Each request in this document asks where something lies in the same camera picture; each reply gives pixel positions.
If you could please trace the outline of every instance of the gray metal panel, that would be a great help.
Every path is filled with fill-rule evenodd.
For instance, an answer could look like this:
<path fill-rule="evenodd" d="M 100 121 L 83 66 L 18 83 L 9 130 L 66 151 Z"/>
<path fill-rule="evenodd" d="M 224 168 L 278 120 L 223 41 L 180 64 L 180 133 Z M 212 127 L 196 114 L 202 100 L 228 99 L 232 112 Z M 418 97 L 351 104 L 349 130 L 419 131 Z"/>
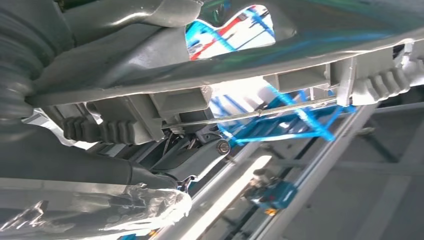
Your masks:
<path fill-rule="evenodd" d="M 405 164 L 422 163 L 424 160 L 423 143 L 424 121 L 416 130 L 400 162 Z M 391 176 L 388 179 L 380 199 L 369 213 L 369 216 L 365 219 L 362 227 L 354 238 L 355 240 L 381 239 L 411 181 L 411 176 Z"/>
<path fill-rule="evenodd" d="M 252 3 L 255 1 L 235 0 L 231 11 L 241 10 Z M 96 82 L 99 76 L 88 80 L 76 78 L 72 86 L 58 85 L 44 89 L 28 98 L 28 101 L 35 106 L 48 106 L 197 88 L 314 67 L 390 48 L 405 40 L 423 38 L 423 21 L 417 15 L 360 3 L 324 3 L 305 0 L 261 1 L 273 11 L 271 15 L 277 16 L 279 13 L 296 24 L 295 36 L 271 46 L 151 70 L 132 69 L 125 76 L 101 87 Z M 274 18 L 274 27 L 279 26 L 287 26 L 287 23 Z"/>

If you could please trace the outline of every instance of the metal rod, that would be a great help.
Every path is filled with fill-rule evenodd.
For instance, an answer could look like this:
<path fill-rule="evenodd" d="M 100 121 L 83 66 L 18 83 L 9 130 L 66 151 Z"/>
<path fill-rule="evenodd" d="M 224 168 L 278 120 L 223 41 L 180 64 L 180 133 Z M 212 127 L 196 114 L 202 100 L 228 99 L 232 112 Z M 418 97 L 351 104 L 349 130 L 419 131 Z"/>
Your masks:
<path fill-rule="evenodd" d="M 194 126 L 194 125 L 217 124 L 217 123 L 231 122 L 231 121 L 240 120 L 240 119 L 248 119 L 252 117 L 261 117 L 261 116 L 267 116 L 272 114 L 289 112 L 289 111 L 293 111 L 293 110 L 297 110 L 301 108 L 319 107 L 321 105 L 335 103 L 336 100 L 337 99 L 335 96 L 331 96 L 331 97 L 316 99 L 316 100 L 312 100 L 308 102 L 301 102 L 301 103 L 293 104 L 290 106 L 281 106 L 281 107 L 276 107 L 276 108 L 271 108 L 266 110 L 257 110 L 253 112 L 247 112 L 247 113 L 242 113 L 242 114 L 237 114 L 232 116 L 218 117 L 218 118 L 209 119 L 209 120 L 182 122 L 177 124 L 164 124 L 162 126 L 162 129 L 188 127 L 188 126 Z"/>
<path fill-rule="evenodd" d="M 279 161 L 286 168 L 304 169 L 309 164 L 309 161 L 305 160 L 287 160 L 281 158 Z M 348 173 L 424 176 L 424 164 L 338 161 L 331 170 Z"/>

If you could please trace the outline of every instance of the blue machine part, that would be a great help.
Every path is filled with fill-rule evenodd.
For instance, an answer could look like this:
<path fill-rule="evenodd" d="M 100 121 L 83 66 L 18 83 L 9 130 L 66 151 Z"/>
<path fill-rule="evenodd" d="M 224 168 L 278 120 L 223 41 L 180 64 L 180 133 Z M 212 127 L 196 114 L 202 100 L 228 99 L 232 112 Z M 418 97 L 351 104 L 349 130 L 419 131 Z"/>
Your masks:
<path fill-rule="evenodd" d="M 280 181 L 268 186 L 265 191 L 259 190 L 253 196 L 248 196 L 261 209 L 286 209 L 298 193 L 291 182 Z"/>
<path fill-rule="evenodd" d="M 121 240 L 136 240 L 137 237 L 135 234 L 123 236 Z"/>
<path fill-rule="evenodd" d="M 297 102 L 288 93 L 280 93 L 272 86 L 269 89 L 276 95 L 265 109 L 272 109 L 281 105 L 293 105 Z M 306 102 L 307 95 L 303 90 L 298 92 L 300 101 Z M 244 108 L 236 103 L 231 97 L 225 97 L 228 103 L 241 113 Z M 230 113 L 224 109 L 224 106 L 215 98 L 212 103 L 220 109 L 220 115 L 229 116 Z M 280 116 L 261 116 L 253 117 L 249 122 L 235 121 L 226 124 L 219 124 L 219 129 L 227 137 L 231 146 L 243 146 L 249 142 L 277 141 L 293 138 L 313 138 L 322 137 L 327 141 L 333 141 L 334 136 L 329 131 L 330 126 L 343 112 L 354 113 L 353 106 L 342 107 L 338 105 L 328 105 L 319 108 L 302 108 L 294 111 L 294 114 L 285 114 Z"/>

